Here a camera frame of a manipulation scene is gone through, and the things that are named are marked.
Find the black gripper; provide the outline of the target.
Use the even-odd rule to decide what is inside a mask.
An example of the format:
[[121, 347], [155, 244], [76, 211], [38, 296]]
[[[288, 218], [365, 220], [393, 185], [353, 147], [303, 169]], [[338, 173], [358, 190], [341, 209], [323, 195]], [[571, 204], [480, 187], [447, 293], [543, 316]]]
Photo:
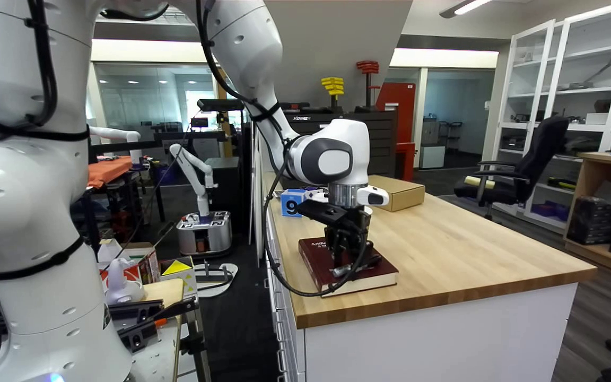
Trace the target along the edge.
[[363, 267], [369, 257], [367, 241], [372, 211], [363, 206], [343, 207], [307, 200], [298, 211], [324, 225], [324, 241], [331, 251], [331, 274], [341, 274], [341, 252], [354, 255], [353, 262]]

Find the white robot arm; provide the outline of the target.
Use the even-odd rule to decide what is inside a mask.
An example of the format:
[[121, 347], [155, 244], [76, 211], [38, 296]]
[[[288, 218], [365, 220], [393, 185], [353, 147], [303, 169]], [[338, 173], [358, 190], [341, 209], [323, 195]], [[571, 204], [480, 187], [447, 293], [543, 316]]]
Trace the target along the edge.
[[96, 252], [71, 216], [104, 148], [85, 118], [99, 17], [151, 21], [179, 9], [197, 28], [270, 147], [273, 168], [324, 187], [306, 211], [338, 251], [369, 248], [369, 128], [335, 118], [306, 135], [273, 89], [283, 57], [263, 0], [0, 0], [0, 382], [125, 382], [131, 353], [104, 299]]

